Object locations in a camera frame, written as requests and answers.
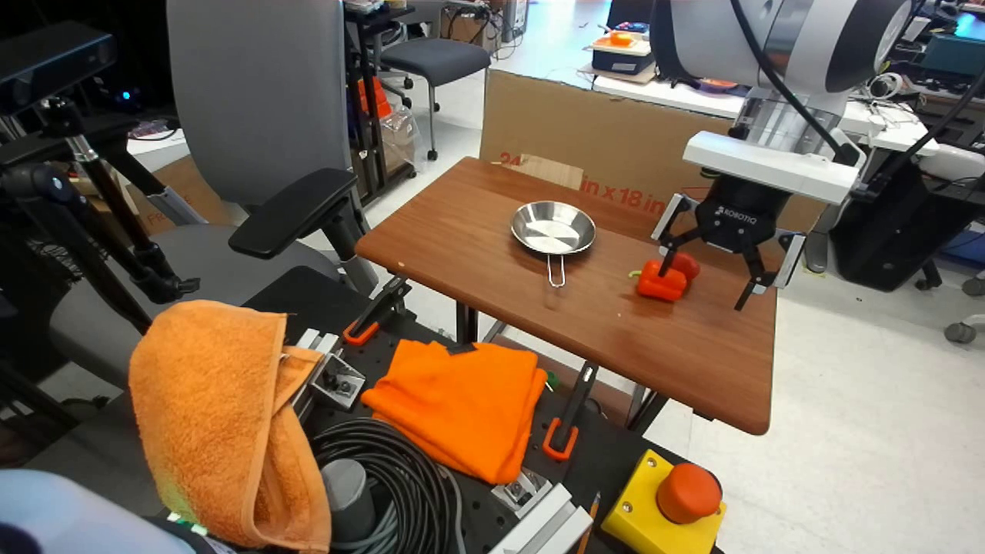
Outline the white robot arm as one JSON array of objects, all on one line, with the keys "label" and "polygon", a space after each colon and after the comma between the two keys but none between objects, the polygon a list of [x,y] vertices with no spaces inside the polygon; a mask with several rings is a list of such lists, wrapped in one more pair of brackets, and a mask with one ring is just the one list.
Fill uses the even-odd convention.
[{"label": "white robot arm", "polygon": [[845,101],[902,37],[909,0],[654,0],[652,60],[671,85],[747,89],[725,134],[696,134],[683,159],[712,176],[701,201],[674,193],[654,224],[662,272],[689,240],[746,261],[735,308],[786,288],[803,233],[781,230],[790,197],[839,205],[864,172]]}]

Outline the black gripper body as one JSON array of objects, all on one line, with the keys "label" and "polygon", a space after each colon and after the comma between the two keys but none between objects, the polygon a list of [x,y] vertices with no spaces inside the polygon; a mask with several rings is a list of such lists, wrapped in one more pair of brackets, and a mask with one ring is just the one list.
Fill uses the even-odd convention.
[{"label": "black gripper body", "polygon": [[730,254],[747,254],[775,236],[788,190],[719,176],[699,201],[699,236]]}]

